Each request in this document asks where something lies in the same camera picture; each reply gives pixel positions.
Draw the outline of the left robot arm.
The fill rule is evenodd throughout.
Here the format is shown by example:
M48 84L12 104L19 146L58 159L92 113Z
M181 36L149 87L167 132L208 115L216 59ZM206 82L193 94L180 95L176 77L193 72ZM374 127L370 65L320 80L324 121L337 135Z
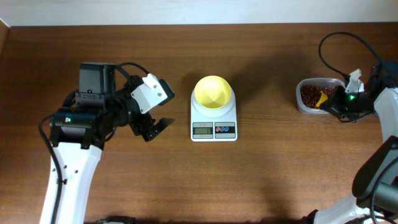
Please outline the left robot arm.
M170 101L175 93L149 71L130 75L124 64L84 62L79 88L46 119L50 134L39 123L49 150L50 175L41 223L83 223L91 182L104 146L124 126L146 142L153 140L172 119L156 121L149 111Z

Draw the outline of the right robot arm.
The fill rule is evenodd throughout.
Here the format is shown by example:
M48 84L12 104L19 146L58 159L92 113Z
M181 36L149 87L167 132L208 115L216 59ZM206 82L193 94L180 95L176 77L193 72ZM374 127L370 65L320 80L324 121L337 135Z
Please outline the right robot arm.
M351 193L329 208L312 211L301 223L397 223L397 62L374 66L363 91L335 87L320 109L342 123L375 114L383 140L356 173Z

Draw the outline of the yellow measuring scoop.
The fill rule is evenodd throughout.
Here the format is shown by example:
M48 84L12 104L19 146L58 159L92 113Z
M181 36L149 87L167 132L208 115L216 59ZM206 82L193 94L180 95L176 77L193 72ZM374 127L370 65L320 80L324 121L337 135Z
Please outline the yellow measuring scoop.
M321 92L320 92L320 99L319 99L319 100L317 101L317 103L315 104L315 107L316 107L316 108L320 108L320 105L321 105L322 103L324 103L327 99L328 99L328 95L327 95L325 92L321 91Z

